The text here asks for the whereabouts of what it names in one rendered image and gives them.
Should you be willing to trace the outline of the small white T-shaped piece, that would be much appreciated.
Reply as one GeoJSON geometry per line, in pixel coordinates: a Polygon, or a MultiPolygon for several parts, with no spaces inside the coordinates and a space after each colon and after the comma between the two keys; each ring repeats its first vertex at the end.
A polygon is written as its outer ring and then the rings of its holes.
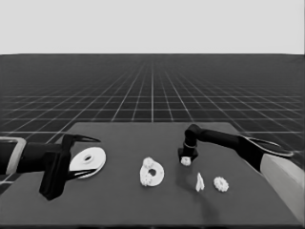
{"type": "Polygon", "coordinates": [[[200,191],[203,191],[205,188],[205,184],[204,184],[204,181],[203,181],[203,177],[201,176],[200,173],[197,174],[197,182],[196,182],[196,185],[195,185],[195,190],[197,192],[200,192],[200,191]]]}

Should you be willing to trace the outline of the large white toothed gear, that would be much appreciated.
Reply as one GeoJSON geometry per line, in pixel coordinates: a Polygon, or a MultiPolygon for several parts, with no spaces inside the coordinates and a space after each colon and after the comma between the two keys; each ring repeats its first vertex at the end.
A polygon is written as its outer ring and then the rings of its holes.
{"type": "Polygon", "coordinates": [[[213,180],[215,189],[219,192],[227,192],[229,190],[229,183],[224,177],[216,177],[213,180]]]}

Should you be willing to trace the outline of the large thick white disc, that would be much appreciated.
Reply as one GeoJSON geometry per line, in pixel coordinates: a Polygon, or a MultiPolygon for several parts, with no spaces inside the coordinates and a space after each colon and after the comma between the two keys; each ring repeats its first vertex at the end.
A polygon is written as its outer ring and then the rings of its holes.
{"type": "Polygon", "coordinates": [[[106,159],[106,153],[101,147],[89,147],[73,157],[70,171],[76,172],[79,178],[92,177],[104,167],[106,159]]]}

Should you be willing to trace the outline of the white round carrier with pins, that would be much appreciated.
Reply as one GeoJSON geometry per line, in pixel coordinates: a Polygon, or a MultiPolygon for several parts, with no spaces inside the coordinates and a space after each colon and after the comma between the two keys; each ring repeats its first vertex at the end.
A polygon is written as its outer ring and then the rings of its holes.
{"type": "Polygon", "coordinates": [[[147,174],[152,175],[152,183],[149,187],[154,187],[154,186],[159,185],[163,181],[163,178],[165,176],[165,171],[164,171],[163,166],[157,161],[154,161],[154,165],[151,169],[145,168],[142,163],[142,166],[141,166],[140,172],[139,172],[140,182],[141,182],[141,178],[147,174]]]}

